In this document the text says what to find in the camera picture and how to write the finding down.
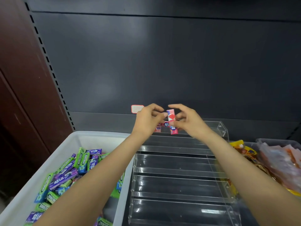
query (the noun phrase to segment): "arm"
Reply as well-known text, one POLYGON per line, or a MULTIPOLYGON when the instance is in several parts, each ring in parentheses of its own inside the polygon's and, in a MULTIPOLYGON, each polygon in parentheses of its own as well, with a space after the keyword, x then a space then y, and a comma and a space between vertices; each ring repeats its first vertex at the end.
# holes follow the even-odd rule
POLYGON ((181 104, 169 107, 182 110, 176 116, 182 120, 171 125, 184 129, 211 149, 261 226, 300 225, 301 202, 296 197, 212 131, 195 110, 181 104))
POLYGON ((130 136, 67 190, 34 226, 92 226, 133 155, 167 116, 155 109, 164 111, 151 104, 138 112, 130 136))

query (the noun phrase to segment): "clear acrylic display rack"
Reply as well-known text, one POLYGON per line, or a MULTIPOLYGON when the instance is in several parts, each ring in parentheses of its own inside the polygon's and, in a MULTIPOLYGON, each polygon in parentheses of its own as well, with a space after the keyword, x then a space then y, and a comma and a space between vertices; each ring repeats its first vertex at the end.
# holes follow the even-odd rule
MULTIPOLYGON (((206 122, 228 141, 221 122, 206 122)), ((241 226, 238 201, 210 149, 188 135, 151 136, 134 158, 129 225, 241 226)))

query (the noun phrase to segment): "pile of gum packs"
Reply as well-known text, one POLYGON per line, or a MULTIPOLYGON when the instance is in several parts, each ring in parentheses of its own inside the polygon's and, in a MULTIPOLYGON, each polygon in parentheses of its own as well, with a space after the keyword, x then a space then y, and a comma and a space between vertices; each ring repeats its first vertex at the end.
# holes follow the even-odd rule
MULTIPOLYGON (((85 150, 79 148, 78 154, 73 154, 67 159, 60 168, 54 173, 48 174, 43 185, 35 199, 36 208, 30 213, 25 221, 24 226, 32 226, 40 216, 76 181, 78 181, 85 173, 91 170, 99 163, 107 154, 101 154, 102 149, 85 150)), ((111 197, 119 198, 123 175, 120 177, 116 188, 111 193, 111 197)), ((101 215, 97 218, 93 226, 112 226, 113 224, 104 219, 101 215)))

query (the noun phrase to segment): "person's right hand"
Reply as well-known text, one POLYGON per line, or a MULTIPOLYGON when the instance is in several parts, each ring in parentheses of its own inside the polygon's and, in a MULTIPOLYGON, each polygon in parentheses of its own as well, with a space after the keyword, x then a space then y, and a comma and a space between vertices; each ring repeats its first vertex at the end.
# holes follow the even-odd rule
POLYGON ((180 121, 170 121, 171 126, 184 129, 191 137, 201 141, 213 133, 195 110, 182 104, 168 105, 168 107, 178 108, 182 111, 175 116, 176 120, 180 121))

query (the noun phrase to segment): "person's left hand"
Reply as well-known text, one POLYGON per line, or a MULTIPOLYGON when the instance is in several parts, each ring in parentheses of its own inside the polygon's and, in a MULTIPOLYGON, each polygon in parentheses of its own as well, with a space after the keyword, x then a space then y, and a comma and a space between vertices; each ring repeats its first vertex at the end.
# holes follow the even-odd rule
POLYGON ((159 123, 164 123, 163 119, 168 115, 166 112, 160 113, 158 111, 163 112, 164 109, 154 103, 139 111, 132 133, 139 133, 147 139, 154 132, 159 123))

